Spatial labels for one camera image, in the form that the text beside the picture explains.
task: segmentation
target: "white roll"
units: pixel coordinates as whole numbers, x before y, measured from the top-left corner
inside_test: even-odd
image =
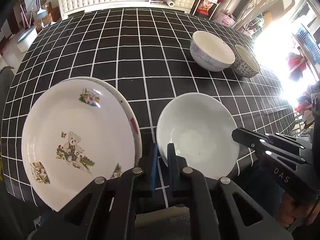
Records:
[[[173,7],[174,6],[174,2],[173,1],[171,1],[171,0],[164,0],[166,3],[167,3],[167,5],[169,5],[170,7]]]

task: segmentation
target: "floor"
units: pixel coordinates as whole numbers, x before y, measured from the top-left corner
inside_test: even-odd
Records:
[[[13,38],[9,40],[6,46],[3,49],[3,55],[0,57],[0,68],[4,66],[11,66],[14,69],[12,71],[14,73],[17,72],[20,63],[25,55],[25,52],[21,52],[17,47],[16,42],[19,38],[20,34],[24,32],[24,29],[21,29]]]

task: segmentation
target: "plastic bag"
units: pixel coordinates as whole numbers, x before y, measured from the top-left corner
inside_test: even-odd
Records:
[[[220,23],[222,25],[231,27],[233,24],[235,24],[236,22],[230,18],[228,15],[225,15],[221,12],[219,12],[217,18],[214,20],[214,22],[216,23]]]

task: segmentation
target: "checkered tablecloth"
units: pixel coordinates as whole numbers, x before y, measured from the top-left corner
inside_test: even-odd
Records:
[[[49,87],[70,77],[96,77],[124,95],[137,117],[144,154],[156,141],[161,111],[173,98],[188,92],[219,100],[238,127],[288,134],[294,127],[294,116],[289,103],[280,97],[281,83],[274,73],[261,67],[257,76],[248,79],[230,68],[221,72],[201,68],[189,52],[190,38],[197,30],[213,33],[229,46],[253,49],[249,37],[228,27],[181,12],[149,8],[86,13],[45,28],[26,53],[5,105],[1,152],[9,193],[44,205],[23,167],[22,129],[34,102]],[[254,153],[241,146],[230,175],[239,174],[254,160]],[[160,157],[158,170],[155,197],[144,204],[144,211],[177,204]]]

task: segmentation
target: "white plate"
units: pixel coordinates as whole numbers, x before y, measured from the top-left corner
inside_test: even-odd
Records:
[[[115,89],[112,85],[110,85],[109,83],[107,83],[103,80],[93,78],[93,77],[73,77],[68,80],[71,80],[71,79],[91,80],[91,81],[96,82],[99,85],[105,87],[106,89],[108,89],[111,92],[111,94],[113,94],[115,96],[115,98],[121,104],[125,114],[128,117],[128,120],[130,122],[131,130],[132,130],[133,137],[134,137],[134,147],[136,150],[135,164],[137,165],[139,159],[142,157],[141,133],[140,133],[137,118],[135,117],[134,112],[132,111],[132,108],[131,108],[130,104],[128,103],[128,101],[124,98],[124,96],[117,89]]]
[[[157,124],[157,143],[167,164],[167,145],[176,155],[204,176],[227,176],[236,164],[239,144],[231,134],[236,129],[232,115],[218,100],[201,93],[187,93],[166,105]]]
[[[135,161],[133,134],[118,100],[82,79],[40,96],[27,116],[21,150],[31,185],[55,211],[95,177],[119,177]]]
[[[193,33],[190,54],[201,67],[221,71],[235,61],[232,49],[219,37],[205,31]]]

